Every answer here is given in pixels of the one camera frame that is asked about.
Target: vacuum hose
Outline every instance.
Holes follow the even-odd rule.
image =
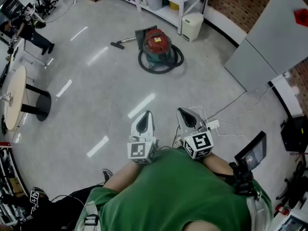
[[[183,55],[183,53],[175,45],[171,45],[171,48],[172,48],[172,50],[174,52],[174,62],[173,63],[169,63],[167,61],[167,59],[166,59],[166,55],[165,54],[161,55],[160,58],[162,60],[162,63],[168,67],[167,69],[162,70],[162,71],[155,71],[155,70],[152,70],[152,69],[149,69],[149,68],[145,67],[143,65],[142,61],[141,61],[141,57],[142,57],[142,54],[143,54],[144,50],[143,49],[140,50],[139,55],[138,55],[138,61],[139,61],[139,64],[140,64],[141,68],[143,68],[145,71],[147,71],[149,73],[159,75],[159,74],[168,73],[172,69],[174,69],[175,67],[178,67],[178,66],[182,65],[183,62],[184,62],[184,55]]]

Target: gray panel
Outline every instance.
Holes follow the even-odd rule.
[[[225,67],[248,91],[262,86],[277,76],[263,57],[245,39],[226,62]]]
[[[279,75],[308,56],[308,27],[295,22],[302,0],[270,0],[246,39]]]

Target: buckle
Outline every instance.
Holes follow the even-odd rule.
[[[84,219],[84,225],[85,226],[97,226],[98,220],[99,220],[98,215],[96,215],[96,214],[88,215]]]

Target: trash can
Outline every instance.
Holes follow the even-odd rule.
[[[147,0],[150,10],[156,11],[163,7],[163,0]]]
[[[201,13],[189,13],[182,18],[182,36],[192,42],[198,37],[203,15]]]

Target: power strip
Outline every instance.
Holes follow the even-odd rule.
[[[210,128],[211,130],[219,128],[219,121],[218,120],[210,121],[209,123],[207,123],[206,127]]]

